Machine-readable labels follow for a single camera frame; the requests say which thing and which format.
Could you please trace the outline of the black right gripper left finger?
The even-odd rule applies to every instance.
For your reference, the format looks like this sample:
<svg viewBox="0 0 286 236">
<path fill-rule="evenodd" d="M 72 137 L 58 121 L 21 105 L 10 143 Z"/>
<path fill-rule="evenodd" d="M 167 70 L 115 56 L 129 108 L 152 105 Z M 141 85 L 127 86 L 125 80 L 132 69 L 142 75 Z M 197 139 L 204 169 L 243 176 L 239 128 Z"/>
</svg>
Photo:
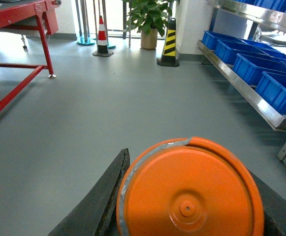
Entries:
<svg viewBox="0 0 286 236">
<path fill-rule="evenodd" d="M 103 236 L 108 231 L 121 182 L 130 166 L 122 149 L 84 199 L 49 233 L 50 236 Z"/>
</svg>

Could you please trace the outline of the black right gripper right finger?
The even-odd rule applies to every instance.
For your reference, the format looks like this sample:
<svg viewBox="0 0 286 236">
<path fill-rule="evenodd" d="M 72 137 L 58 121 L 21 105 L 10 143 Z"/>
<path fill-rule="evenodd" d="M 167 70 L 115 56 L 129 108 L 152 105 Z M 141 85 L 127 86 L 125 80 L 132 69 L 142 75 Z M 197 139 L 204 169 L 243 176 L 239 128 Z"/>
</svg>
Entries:
<svg viewBox="0 0 286 236">
<path fill-rule="evenodd" d="M 286 200 L 271 187 L 251 173 L 263 204 L 264 209 L 264 235 L 286 236 Z"/>
</svg>

